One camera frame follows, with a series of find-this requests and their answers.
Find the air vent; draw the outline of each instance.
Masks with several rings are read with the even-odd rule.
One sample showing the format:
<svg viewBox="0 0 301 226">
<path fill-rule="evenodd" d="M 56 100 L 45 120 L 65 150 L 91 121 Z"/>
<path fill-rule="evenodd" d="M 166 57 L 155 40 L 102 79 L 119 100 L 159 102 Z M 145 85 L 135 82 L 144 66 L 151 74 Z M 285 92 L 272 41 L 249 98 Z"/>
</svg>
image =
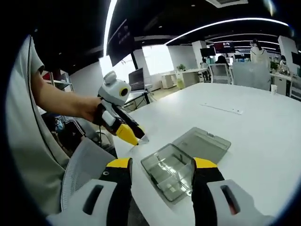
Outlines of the air vent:
<svg viewBox="0 0 301 226">
<path fill-rule="evenodd" d="M 217 8 L 233 6 L 238 4 L 248 4 L 248 0 L 206 0 Z"/>
</svg>

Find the window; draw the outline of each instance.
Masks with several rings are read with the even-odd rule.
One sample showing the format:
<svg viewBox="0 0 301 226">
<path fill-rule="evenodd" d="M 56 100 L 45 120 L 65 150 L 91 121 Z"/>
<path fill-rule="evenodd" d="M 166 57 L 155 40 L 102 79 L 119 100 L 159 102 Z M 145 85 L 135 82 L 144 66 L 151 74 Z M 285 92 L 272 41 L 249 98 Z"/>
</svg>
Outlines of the window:
<svg viewBox="0 0 301 226">
<path fill-rule="evenodd" d="M 142 47 L 150 75 L 174 70 L 174 65 L 166 45 Z"/>
<path fill-rule="evenodd" d="M 128 74 L 135 71 L 135 66 L 132 60 L 132 56 L 129 54 L 123 60 L 119 61 L 114 67 L 112 67 L 112 62 L 110 56 L 105 56 L 99 59 L 100 67 L 105 76 L 110 71 L 114 71 L 118 79 L 128 83 Z"/>
</svg>

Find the paper cup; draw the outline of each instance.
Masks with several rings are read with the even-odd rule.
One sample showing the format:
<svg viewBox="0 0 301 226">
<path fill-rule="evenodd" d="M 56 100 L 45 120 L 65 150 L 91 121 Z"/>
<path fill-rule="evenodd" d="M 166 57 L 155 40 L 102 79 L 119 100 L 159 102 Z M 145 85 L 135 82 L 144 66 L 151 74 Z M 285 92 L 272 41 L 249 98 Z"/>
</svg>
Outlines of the paper cup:
<svg viewBox="0 0 301 226">
<path fill-rule="evenodd" d="M 274 95 L 277 93 L 277 86 L 276 85 L 271 85 L 271 93 Z"/>
</svg>

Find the gray t-shirt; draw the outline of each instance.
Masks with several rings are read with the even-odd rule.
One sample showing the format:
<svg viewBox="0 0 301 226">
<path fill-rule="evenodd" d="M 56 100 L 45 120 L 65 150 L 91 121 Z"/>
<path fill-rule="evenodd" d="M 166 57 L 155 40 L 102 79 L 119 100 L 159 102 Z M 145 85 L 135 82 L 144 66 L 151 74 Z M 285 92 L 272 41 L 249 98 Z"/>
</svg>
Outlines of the gray t-shirt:
<svg viewBox="0 0 301 226">
<path fill-rule="evenodd" d="M 46 214 L 53 214 L 60 211 L 61 184 L 69 158 L 46 127 L 28 88 L 29 42 L 30 37 L 20 49 L 9 81 L 6 100 L 8 142 L 25 187 Z M 42 66 L 31 41 L 30 76 Z M 29 95 L 32 96 L 34 111 Z M 38 126 L 58 163 L 45 145 Z"/>
</svg>

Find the person's hand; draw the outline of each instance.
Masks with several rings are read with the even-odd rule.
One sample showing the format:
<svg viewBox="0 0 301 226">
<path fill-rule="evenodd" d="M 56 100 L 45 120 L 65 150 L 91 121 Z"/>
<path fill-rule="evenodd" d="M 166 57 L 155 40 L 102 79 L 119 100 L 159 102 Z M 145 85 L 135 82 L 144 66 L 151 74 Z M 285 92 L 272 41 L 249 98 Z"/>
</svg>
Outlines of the person's hand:
<svg viewBox="0 0 301 226">
<path fill-rule="evenodd" d="M 79 109 L 81 118 L 93 122 L 95 111 L 100 103 L 99 97 L 84 97 Z"/>
</svg>

